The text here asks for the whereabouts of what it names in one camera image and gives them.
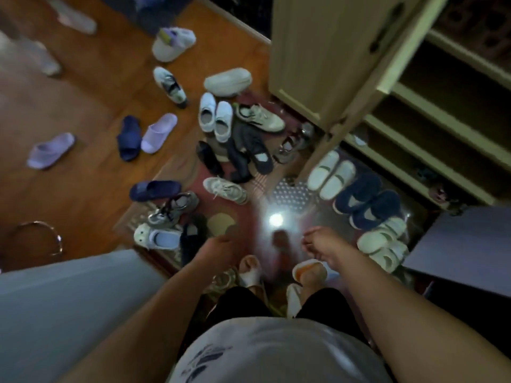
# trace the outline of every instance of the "grey t-shirt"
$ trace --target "grey t-shirt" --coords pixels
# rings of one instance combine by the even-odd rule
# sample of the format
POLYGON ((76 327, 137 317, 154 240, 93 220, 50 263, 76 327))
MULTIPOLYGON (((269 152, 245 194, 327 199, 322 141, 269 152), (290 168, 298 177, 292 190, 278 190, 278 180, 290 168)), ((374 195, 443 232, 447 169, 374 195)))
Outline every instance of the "grey t-shirt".
POLYGON ((250 317, 223 321, 199 337, 168 383, 385 382, 367 345, 307 319, 250 317))

